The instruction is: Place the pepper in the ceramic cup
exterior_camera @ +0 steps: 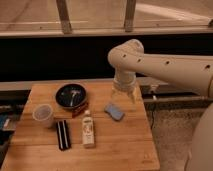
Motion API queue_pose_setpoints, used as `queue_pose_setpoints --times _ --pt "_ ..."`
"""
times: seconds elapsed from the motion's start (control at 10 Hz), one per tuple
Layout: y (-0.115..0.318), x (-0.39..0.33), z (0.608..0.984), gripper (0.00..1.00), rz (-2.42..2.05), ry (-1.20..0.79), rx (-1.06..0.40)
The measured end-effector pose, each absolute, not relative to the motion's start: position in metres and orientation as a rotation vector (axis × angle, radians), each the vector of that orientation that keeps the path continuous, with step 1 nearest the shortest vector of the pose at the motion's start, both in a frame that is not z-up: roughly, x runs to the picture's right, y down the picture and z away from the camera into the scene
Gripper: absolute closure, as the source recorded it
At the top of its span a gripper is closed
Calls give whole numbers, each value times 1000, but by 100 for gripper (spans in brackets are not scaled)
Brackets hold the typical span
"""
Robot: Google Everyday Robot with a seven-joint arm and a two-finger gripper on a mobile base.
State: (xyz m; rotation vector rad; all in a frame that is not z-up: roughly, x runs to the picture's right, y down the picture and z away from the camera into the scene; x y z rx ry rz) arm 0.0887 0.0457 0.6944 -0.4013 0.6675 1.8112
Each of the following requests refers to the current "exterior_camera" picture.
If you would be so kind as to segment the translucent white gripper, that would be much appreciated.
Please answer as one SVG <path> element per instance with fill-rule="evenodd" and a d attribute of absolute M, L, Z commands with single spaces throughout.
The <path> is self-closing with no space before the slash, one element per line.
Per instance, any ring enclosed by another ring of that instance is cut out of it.
<path fill-rule="evenodd" d="M 118 79 L 117 77 L 113 80 L 112 95 L 116 93 L 126 94 L 132 103 L 135 102 L 135 87 L 136 87 L 136 77 L 131 80 Z"/>

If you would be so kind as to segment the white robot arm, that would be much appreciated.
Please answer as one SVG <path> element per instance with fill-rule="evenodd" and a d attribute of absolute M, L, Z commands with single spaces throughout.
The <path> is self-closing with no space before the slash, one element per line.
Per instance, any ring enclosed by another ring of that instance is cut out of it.
<path fill-rule="evenodd" d="M 131 39 L 112 48 L 108 62 L 115 69 L 112 91 L 126 93 L 132 102 L 137 73 L 213 100 L 213 56 L 146 54 L 143 44 Z M 197 124 L 184 171 L 213 171 L 213 102 Z"/>

